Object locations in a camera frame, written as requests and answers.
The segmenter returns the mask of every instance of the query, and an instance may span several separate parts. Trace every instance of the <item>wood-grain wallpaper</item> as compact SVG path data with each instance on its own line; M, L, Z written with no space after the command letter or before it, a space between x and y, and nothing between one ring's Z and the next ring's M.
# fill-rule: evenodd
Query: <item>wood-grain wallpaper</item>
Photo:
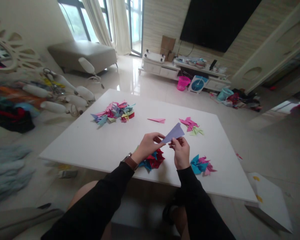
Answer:
M176 38L174 52L180 46L180 34L191 0L144 0L143 51L160 52L162 35ZM300 0L262 0L226 53L198 45L190 56L208 62L217 59L232 76L280 25ZM193 44L182 42L179 54L188 55Z

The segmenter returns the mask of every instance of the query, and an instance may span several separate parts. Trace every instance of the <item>left hand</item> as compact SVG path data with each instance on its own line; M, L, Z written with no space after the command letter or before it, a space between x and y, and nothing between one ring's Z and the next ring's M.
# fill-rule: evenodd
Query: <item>left hand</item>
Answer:
M139 164L158 148L166 145L165 143L160 143L162 141L161 138L163 139L165 136L158 132L145 134L138 149L132 154L132 160Z

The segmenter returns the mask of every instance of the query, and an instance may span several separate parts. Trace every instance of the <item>white curtain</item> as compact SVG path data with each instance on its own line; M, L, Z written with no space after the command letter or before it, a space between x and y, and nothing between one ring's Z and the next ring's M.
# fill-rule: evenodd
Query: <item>white curtain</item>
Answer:
M131 53L129 24L124 0L107 0L113 45L118 55Z
M100 43L102 45L113 47L98 0L82 0L82 3L87 11L93 30Z

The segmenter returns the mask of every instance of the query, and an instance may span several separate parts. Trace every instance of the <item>watch strap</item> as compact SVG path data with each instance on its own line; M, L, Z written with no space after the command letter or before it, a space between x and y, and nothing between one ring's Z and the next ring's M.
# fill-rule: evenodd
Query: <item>watch strap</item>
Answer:
M138 168L138 164L131 158L131 153L129 153L125 159L123 160L123 162L125 162L126 164L128 164L129 167L131 167L131 169L133 171L135 171Z

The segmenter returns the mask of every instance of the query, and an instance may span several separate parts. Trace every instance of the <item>teal basket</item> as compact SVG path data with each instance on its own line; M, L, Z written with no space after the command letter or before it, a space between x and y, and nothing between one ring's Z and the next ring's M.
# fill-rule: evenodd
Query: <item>teal basket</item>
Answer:
M224 100L227 99L227 97L230 97L233 94L234 93L230 89L223 88L221 90L221 92L219 93L219 95L217 96L217 100L220 101L220 102L224 101Z

